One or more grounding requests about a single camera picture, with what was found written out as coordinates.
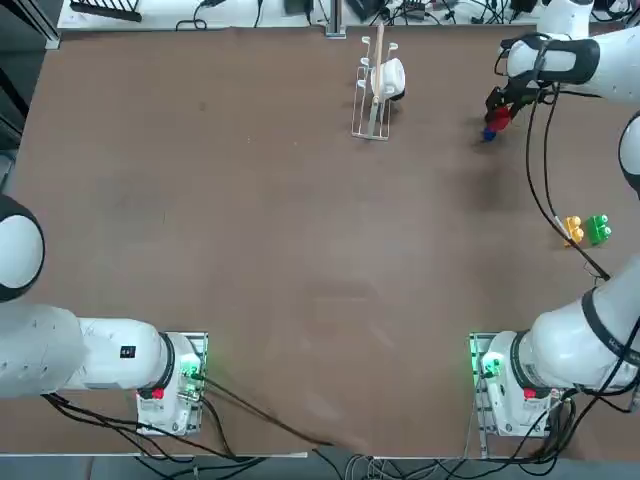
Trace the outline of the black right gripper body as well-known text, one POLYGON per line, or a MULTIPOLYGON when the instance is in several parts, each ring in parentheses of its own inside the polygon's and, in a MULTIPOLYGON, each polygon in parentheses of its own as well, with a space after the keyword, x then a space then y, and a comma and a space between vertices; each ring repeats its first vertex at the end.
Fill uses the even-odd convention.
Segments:
POLYGON ((510 77, 501 89, 503 99, 536 99, 540 84, 532 77, 510 77))

